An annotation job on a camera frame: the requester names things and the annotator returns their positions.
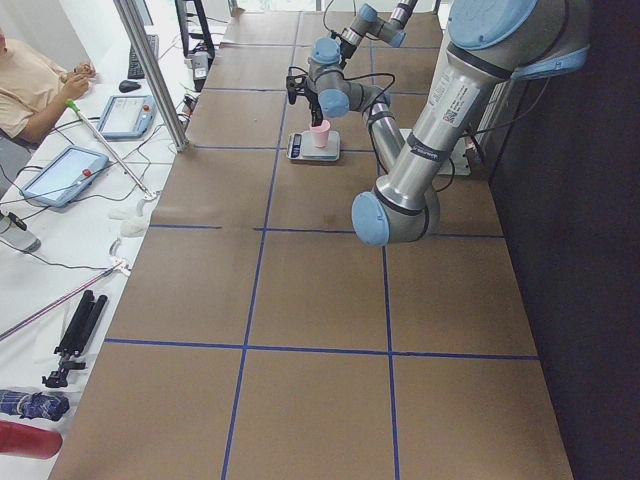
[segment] blue cap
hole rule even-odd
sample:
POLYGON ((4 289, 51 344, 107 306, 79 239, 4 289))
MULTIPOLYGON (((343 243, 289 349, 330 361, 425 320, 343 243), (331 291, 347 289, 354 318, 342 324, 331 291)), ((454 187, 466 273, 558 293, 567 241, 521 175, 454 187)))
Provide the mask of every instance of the blue cap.
POLYGON ((318 95, 322 113, 329 118, 344 117, 349 113, 349 97, 342 90, 327 88, 318 95))
POLYGON ((587 61, 588 50, 589 47, 586 46, 566 55, 542 60, 533 65, 527 65, 526 67, 516 68, 511 78, 513 80, 535 80, 536 78, 555 77, 557 75, 575 72, 582 68, 587 61))
POLYGON ((400 30, 391 39, 391 41, 389 42, 389 45, 391 45, 393 48, 398 48, 400 45, 402 45, 402 42, 404 42, 404 37, 406 36, 407 36, 407 32, 405 32, 404 30, 400 30))
POLYGON ((337 63, 340 60, 340 47, 329 37, 319 38, 313 45, 311 58, 323 65, 337 63))
POLYGON ((533 12, 538 0, 456 0, 449 14, 454 45, 481 50, 500 43, 533 12))
POLYGON ((358 10, 358 16, 369 23, 373 23, 378 19, 378 12, 371 5, 365 3, 360 7, 360 10, 358 10))
POLYGON ((389 219, 373 193, 364 192, 355 198, 351 221, 356 235, 367 245, 382 247, 389 243, 389 219))

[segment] beige shirt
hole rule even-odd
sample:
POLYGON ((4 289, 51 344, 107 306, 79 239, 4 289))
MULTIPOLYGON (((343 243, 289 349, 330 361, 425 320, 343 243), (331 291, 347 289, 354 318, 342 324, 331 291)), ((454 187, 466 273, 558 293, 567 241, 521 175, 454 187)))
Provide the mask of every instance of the beige shirt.
POLYGON ((62 89, 66 70, 18 40, 0 54, 0 130, 16 137, 62 89))

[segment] cup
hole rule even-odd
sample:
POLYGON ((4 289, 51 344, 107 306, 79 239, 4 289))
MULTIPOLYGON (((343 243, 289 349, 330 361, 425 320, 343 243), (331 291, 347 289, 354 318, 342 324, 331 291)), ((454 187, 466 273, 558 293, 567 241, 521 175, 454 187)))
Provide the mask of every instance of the cup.
POLYGON ((323 120, 320 125, 317 127, 313 127, 309 125, 309 130, 311 131, 311 137, 313 138, 313 145, 316 148, 324 148, 327 146, 327 142, 329 141, 329 129, 331 128, 331 124, 328 120, 323 120))
POLYGON ((44 460, 58 453, 61 446, 58 432, 0 420, 0 453, 44 460))

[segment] digital scale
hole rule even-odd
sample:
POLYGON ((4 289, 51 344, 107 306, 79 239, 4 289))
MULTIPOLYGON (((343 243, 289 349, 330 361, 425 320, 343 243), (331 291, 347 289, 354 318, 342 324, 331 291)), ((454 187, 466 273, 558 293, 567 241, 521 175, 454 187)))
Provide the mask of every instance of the digital scale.
POLYGON ((335 130, 329 132, 327 146, 318 148, 313 144, 309 130, 289 135, 287 157, 291 161, 335 162, 340 157, 340 134, 335 130))
POLYGON ((114 95, 100 116, 98 131, 109 140, 134 140, 144 135, 155 112, 151 95, 114 95))
POLYGON ((64 207, 102 173, 108 162, 109 158, 102 153, 70 145, 20 189, 20 193, 28 200, 64 207))

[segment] person's arm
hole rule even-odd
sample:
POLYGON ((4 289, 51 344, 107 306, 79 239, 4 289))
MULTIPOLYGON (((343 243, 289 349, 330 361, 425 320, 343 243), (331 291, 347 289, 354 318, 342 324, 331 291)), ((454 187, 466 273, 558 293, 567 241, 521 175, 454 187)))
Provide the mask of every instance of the person's arm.
POLYGON ((88 89, 89 80, 86 75, 71 74, 60 93, 53 97, 44 110, 29 117, 27 125, 18 136, 30 143, 40 143, 66 110, 67 99, 76 100, 88 89))

